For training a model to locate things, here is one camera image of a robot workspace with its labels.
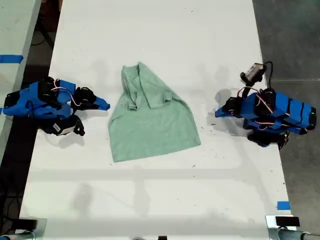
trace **white table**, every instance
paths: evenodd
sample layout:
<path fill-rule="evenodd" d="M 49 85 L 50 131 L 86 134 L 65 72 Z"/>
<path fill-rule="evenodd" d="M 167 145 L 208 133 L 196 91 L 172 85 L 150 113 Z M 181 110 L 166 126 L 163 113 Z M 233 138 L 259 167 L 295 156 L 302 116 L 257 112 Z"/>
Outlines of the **white table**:
<path fill-rule="evenodd" d="M 108 121 L 122 66 L 138 61 L 190 106 L 200 146 L 113 163 Z M 278 147 L 214 117 L 261 61 L 251 0 L 65 0 L 50 75 L 111 109 L 81 112 L 84 137 L 38 131 L 20 216 L 47 219 L 45 239 L 268 239 L 265 215 L 290 214 L 276 208 Z"/>
<path fill-rule="evenodd" d="M 21 64 L 0 63 L 0 108 L 8 93 L 21 87 L 41 0 L 0 0 L 0 55 L 22 55 Z M 0 164 L 12 119 L 0 115 Z"/>

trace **concrete floor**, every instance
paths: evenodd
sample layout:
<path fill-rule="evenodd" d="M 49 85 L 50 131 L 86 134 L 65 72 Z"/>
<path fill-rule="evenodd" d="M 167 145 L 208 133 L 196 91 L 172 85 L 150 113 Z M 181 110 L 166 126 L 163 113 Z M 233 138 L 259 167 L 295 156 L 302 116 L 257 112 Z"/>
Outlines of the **concrete floor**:
<path fill-rule="evenodd" d="M 320 0 L 253 0 L 264 61 L 273 61 L 271 86 L 320 109 Z M 320 128 L 291 134 L 280 151 L 292 213 L 301 229 L 320 233 Z"/>

